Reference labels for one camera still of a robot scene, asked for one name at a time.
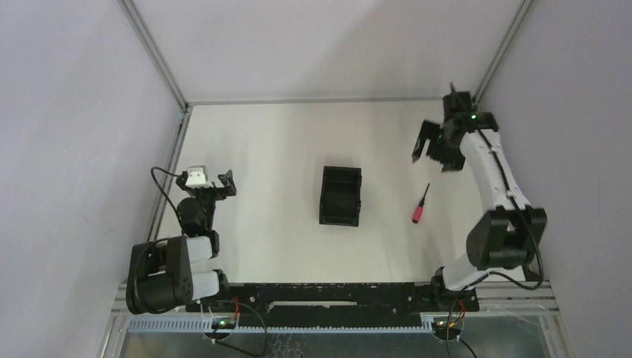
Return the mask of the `red handled screwdriver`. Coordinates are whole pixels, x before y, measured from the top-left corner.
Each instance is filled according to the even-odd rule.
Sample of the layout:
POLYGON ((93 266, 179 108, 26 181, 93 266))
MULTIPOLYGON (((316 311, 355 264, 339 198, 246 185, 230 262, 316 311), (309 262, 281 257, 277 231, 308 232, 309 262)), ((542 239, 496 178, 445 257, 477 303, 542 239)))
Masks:
POLYGON ((414 224, 418 224, 421 221, 421 218, 423 217, 424 205, 425 205, 425 202, 426 202, 426 196, 427 196, 427 193, 429 191, 429 187, 430 187, 430 183, 428 183, 426 185, 426 189, 425 189, 425 191, 423 193, 423 196, 420 199, 419 204, 415 208, 415 211, 414 211, 414 213, 413 213, 413 215, 411 217, 411 221, 414 224))

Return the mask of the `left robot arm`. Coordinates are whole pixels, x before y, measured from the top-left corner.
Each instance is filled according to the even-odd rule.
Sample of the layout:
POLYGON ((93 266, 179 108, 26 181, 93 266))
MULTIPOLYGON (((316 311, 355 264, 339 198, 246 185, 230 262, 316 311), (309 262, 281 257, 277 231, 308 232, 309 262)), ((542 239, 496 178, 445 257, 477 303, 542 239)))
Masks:
POLYGON ((125 300, 134 315, 162 314, 197 301, 222 311, 233 301, 225 273, 206 267, 220 252, 216 204, 237 194, 233 172, 211 180, 205 166, 190 166, 174 178, 187 194, 178 204, 167 201, 181 233, 133 246, 125 300))

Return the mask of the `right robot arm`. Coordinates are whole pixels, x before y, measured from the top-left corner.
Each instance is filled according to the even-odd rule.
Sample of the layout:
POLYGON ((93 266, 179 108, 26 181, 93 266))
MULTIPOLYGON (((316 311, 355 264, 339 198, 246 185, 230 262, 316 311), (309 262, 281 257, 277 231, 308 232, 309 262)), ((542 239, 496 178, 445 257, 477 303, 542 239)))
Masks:
POLYGON ((483 214, 467 235, 465 253, 432 277, 432 303, 439 310, 450 310, 490 276, 521 289, 538 289, 543 277, 528 285, 507 272, 535 262, 539 274, 544 273, 539 244, 548 222, 546 211, 533 206, 519 188, 494 115, 479 110, 467 91, 451 89, 442 103, 443 121, 421 124, 411 160, 416 163, 427 156, 440 163, 443 172, 458 172, 468 163, 483 214))

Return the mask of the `black plastic bin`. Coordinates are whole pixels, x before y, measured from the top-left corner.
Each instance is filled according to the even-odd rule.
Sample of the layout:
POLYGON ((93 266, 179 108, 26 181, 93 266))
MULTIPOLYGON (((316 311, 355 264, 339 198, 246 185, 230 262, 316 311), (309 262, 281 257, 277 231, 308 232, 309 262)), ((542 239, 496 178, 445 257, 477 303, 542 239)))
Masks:
POLYGON ((320 224, 358 227, 361 212, 361 168, 324 166, 320 191, 320 224))

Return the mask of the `left controller board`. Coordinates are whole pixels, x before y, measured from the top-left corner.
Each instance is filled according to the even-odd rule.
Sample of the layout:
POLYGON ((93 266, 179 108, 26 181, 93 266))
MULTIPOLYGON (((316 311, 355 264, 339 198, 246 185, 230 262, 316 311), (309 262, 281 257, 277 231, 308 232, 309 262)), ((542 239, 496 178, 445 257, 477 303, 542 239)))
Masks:
POLYGON ((235 327, 236 320, 234 319, 218 319, 213 321, 211 330, 233 330, 235 327))

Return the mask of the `controller board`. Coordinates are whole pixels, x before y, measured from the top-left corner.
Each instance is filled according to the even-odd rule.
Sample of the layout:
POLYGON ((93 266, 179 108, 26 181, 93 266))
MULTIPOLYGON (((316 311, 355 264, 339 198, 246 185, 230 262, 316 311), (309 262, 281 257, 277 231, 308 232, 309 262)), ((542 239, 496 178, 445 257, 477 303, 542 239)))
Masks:
POLYGON ((461 320, 438 320, 432 323, 432 334, 442 342, 452 342, 461 335, 461 320))
POLYGON ((218 319, 213 321, 211 330, 233 330, 235 327, 236 320, 234 319, 218 319))

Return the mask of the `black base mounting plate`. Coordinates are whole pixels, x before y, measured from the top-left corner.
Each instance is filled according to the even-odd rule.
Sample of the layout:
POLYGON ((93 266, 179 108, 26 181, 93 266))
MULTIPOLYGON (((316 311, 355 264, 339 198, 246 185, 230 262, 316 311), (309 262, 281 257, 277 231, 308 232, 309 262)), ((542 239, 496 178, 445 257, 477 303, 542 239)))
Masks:
POLYGON ((480 310, 476 291, 446 292, 430 283, 242 283, 186 312, 227 314, 245 327, 417 327, 423 314, 454 318, 480 310))

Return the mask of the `right controller board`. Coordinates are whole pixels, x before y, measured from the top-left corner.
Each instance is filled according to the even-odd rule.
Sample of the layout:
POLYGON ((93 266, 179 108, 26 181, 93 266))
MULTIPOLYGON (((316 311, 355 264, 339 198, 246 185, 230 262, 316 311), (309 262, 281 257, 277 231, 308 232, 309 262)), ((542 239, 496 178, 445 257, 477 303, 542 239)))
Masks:
POLYGON ((461 320, 438 320, 432 323, 432 334, 442 342, 452 342, 461 335, 461 320))

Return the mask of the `aluminium frame rail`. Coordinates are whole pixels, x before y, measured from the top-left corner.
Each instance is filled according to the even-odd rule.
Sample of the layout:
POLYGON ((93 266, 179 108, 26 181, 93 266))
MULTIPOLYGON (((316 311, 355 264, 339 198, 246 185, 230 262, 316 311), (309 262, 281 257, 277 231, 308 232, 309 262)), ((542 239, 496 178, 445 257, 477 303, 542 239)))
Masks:
POLYGON ((261 314, 282 307, 377 309, 393 315, 557 311, 548 284, 525 290, 507 282, 483 282, 461 294, 439 294, 428 283, 234 283, 220 298, 201 298, 162 310, 152 306, 150 312, 200 313, 203 304, 210 304, 212 313, 233 313, 236 303, 261 314))

